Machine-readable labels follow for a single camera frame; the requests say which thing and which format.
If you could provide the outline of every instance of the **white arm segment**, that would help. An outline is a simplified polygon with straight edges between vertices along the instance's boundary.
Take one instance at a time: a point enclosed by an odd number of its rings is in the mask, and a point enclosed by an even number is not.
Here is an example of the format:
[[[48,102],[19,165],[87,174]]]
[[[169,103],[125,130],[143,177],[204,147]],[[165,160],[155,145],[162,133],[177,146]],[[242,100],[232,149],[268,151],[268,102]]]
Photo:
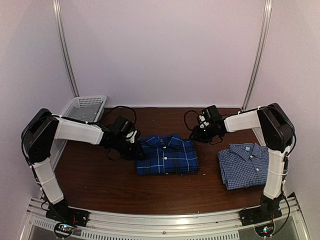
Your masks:
[[[224,125],[229,133],[245,129],[261,128],[256,110],[229,116],[224,120]]]
[[[63,200],[64,194],[59,187],[50,159],[36,162],[33,168],[49,202],[54,205]]]
[[[59,120],[54,139],[66,139],[97,145],[100,143],[104,132],[97,125],[88,125],[63,118]]]
[[[59,124],[54,139],[66,139],[97,145],[103,137],[104,133],[97,125],[83,124],[58,117],[57,119]],[[35,163],[33,168],[50,203],[54,205],[63,200],[64,194],[59,187],[50,159],[47,158],[42,162]]]
[[[226,130],[230,133],[245,129],[261,128],[257,110],[229,116],[224,120],[224,124]],[[270,199],[275,199],[281,194],[285,166],[284,157],[289,150],[289,146],[283,153],[269,149],[268,175],[263,194]]]
[[[263,194],[270,199],[275,199],[281,194],[282,179],[288,173],[284,173],[284,158],[289,151],[290,146],[284,152],[269,149],[268,175]]]

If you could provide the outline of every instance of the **folded shirt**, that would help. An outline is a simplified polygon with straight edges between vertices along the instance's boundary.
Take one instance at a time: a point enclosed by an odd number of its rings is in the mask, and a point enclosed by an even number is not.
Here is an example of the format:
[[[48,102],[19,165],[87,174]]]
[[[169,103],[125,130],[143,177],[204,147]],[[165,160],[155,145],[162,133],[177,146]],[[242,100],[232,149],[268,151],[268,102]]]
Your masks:
[[[150,135],[140,139],[145,160],[136,160],[138,175],[194,173],[199,170],[193,141],[181,139],[176,133],[168,136]]]
[[[219,151],[221,176],[228,190],[264,185],[267,182],[269,152],[258,144],[230,144]]]

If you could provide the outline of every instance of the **brown wooden surface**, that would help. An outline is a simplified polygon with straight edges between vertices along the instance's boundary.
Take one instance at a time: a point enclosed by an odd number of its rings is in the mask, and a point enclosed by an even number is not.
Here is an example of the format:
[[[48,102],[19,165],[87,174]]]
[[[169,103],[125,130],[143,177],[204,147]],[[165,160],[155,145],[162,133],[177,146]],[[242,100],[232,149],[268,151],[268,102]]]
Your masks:
[[[136,128],[141,131],[141,138],[172,133],[188,138],[190,132],[183,116],[190,109],[135,108]],[[219,111],[224,115],[237,110],[221,108]],[[133,114],[122,108],[104,116],[102,123],[113,122],[118,115],[133,120]],[[191,127],[196,124],[195,119],[195,114],[190,113]],[[103,147],[69,141],[55,173],[69,204],[78,208],[124,214],[189,214],[247,208],[259,205],[263,186],[227,191],[217,152],[227,149],[231,143],[257,142],[251,130],[229,133],[217,145],[196,142],[198,173],[138,176],[133,161],[110,161]],[[111,152],[110,156],[116,158],[117,153]]]

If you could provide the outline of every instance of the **black bracket base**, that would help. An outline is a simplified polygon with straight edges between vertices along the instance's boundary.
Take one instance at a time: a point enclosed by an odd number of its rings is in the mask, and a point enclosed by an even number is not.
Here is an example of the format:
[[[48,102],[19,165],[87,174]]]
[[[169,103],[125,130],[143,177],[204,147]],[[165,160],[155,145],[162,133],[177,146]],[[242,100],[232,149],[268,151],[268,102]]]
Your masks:
[[[66,217],[65,221],[68,225],[71,225],[71,226],[76,225],[80,227],[87,226],[87,221],[89,216],[88,211],[68,207],[67,215],[69,216],[69,218]],[[61,217],[58,216],[57,213],[50,207],[48,208],[48,211],[46,212],[45,217],[48,219],[53,219],[55,221],[63,222],[63,219],[61,219]]]
[[[281,210],[275,210],[273,212],[273,218],[280,218],[282,216]],[[271,221],[272,217],[270,215],[263,215],[261,207],[254,207],[250,209],[243,209],[239,212],[240,220],[242,226],[248,226],[252,224],[259,224],[267,221]]]

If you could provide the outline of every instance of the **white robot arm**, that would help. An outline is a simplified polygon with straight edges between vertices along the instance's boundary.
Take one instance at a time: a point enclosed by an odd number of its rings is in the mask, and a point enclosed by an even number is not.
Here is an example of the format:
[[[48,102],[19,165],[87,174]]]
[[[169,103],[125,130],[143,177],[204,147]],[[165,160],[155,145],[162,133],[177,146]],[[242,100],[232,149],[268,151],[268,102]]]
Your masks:
[[[215,105],[202,110],[198,125],[192,129],[190,139],[210,143],[212,138],[221,139],[227,133],[261,128],[268,147],[269,165],[266,185],[258,209],[241,211],[242,225],[256,224],[281,216],[279,203],[283,197],[283,184],[288,173],[288,156],[292,152],[295,128],[277,103],[257,109],[238,112],[223,119]]]
[[[68,207],[51,166],[53,140],[64,139],[115,149],[124,159],[144,159],[145,153],[137,141],[140,132],[134,123],[119,116],[113,124],[83,122],[52,114],[41,109],[21,134],[23,155],[32,169],[36,182],[49,203],[47,218],[85,226],[88,212]]]

